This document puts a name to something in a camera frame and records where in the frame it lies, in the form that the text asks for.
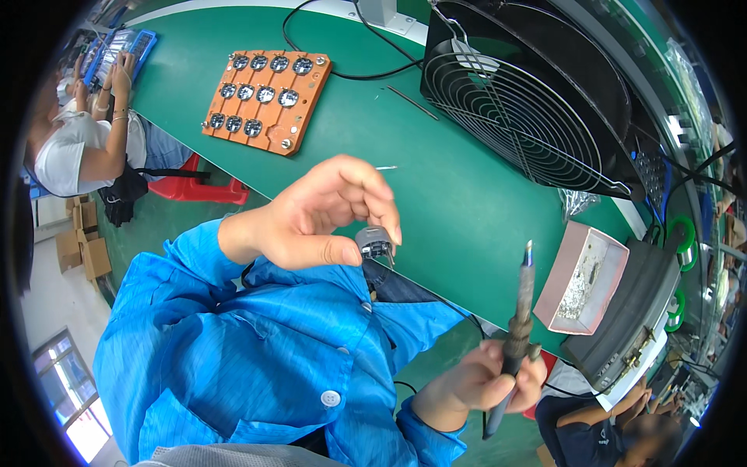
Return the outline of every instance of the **orange fixture tray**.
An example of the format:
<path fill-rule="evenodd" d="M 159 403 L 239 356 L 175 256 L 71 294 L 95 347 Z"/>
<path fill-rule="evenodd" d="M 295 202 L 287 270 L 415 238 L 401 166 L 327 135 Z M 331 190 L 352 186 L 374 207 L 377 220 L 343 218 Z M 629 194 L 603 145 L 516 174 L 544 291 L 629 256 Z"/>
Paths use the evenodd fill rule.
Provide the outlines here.
<path fill-rule="evenodd" d="M 261 69 L 253 69 L 252 60 L 261 56 L 267 58 L 264 61 L 265 65 Z M 283 71 L 273 71 L 273 59 L 283 56 L 288 59 L 287 67 Z M 311 61 L 311 70 L 306 74 L 300 75 L 293 70 L 293 65 L 299 58 L 308 58 Z M 331 69 L 332 62 L 324 54 L 282 50 L 237 50 L 229 55 L 226 71 L 215 90 L 208 117 L 202 123 L 202 133 L 280 155 L 293 155 L 301 146 L 309 117 L 314 111 Z M 231 86 L 228 86 L 229 97 L 223 97 L 223 88 L 227 84 L 233 84 L 233 93 L 230 92 Z M 249 85 L 253 90 L 250 98 L 241 100 L 238 94 L 244 85 Z M 274 96 L 269 102 L 261 103 L 257 100 L 258 91 L 262 87 L 271 87 L 274 90 Z M 283 90 L 298 93 L 295 105 L 280 105 L 279 97 Z M 220 116 L 213 120 L 213 114 L 223 115 L 220 125 L 217 124 Z M 226 128 L 230 117 L 241 119 L 241 126 L 234 132 Z M 256 136 L 249 136 L 245 132 L 247 120 L 251 119 L 261 123 L 261 131 Z M 235 118 L 231 120 L 234 128 L 237 121 Z M 252 122 L 252 126 L 256 128 L 256 122 Z"/>

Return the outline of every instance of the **white t-shirt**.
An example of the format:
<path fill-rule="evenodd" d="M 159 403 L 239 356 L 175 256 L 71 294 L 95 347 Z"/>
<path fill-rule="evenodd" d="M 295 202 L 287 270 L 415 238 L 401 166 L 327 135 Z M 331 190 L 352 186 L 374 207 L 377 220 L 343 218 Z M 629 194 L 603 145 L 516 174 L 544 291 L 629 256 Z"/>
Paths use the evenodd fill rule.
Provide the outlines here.
<path fill-rule="evenodd" d="M 129 111 L 127 126 L 127 162 L 130 167 L 145 167 L 145 131 L 140 119 L 133 110 Z M 103 187 L 110 187 L 114 180 L 96 182 L 80 181 L 83 148 L 106 149 L 106 138 L 111 131 L 111 123 L 95 121 L 88 112 L 77 112 L 66 106 L 54 119 L 64 125 L 44 143 L 34 163 L 34 172 L 39 182 L 52 194 L 69 197 L 90 193 Z"/>

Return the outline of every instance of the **fan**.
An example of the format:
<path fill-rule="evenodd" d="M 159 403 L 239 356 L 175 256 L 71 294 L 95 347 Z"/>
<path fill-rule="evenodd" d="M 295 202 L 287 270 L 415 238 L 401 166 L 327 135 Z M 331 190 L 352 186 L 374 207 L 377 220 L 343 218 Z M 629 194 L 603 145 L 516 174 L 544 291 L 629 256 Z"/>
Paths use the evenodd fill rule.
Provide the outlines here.
<path fill-rule="evenodd" d="M 544 0 L 480 4 L 432 0 L 425 98 L 533 182 L 644 200 L 653 125 L 610 59 Z"/>

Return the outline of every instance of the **white button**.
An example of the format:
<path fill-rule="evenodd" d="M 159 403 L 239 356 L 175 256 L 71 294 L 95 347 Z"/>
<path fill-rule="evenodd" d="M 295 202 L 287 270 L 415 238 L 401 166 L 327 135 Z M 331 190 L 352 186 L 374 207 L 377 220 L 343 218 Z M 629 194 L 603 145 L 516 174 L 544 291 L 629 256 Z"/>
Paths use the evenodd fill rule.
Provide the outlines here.
<path fill-rule="evenodd" d="M 340 395 L 336 391 L 322 392 L 322 403 L 327 407 L 337 407 L 340 405 Z"/>

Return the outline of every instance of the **green solder wire spool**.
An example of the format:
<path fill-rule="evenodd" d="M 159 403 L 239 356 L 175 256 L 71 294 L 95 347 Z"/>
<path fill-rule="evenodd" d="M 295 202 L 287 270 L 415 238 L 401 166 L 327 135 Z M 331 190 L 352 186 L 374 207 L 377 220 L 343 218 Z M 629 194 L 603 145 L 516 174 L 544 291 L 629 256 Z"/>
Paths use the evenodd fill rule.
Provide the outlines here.
<path fill-rule="evenodd" d="M 667 227 L 667 237 L 672 235 L 675 226 L 682 224 L 685 226 L 685 238 L 677 246 L 677 259 L 680 262 L 680 270 L 687 272 L 695 266 L 695 261 L 698 260 L 698 245 L 695 243 L 695 225 L 692 220 L 684 215 L 677 216 Z"/>
<path fill-rule="evenodd" d="M 664 330 L 668 333 L 673 333 L 680 329 L 680 326 L 682 326 L 682 323 L 685 321 L 685 293 L 683 293 L 679 288 L 675 291 L 672 298 L 669 299 L 667 315 L 668 317 Z"/>

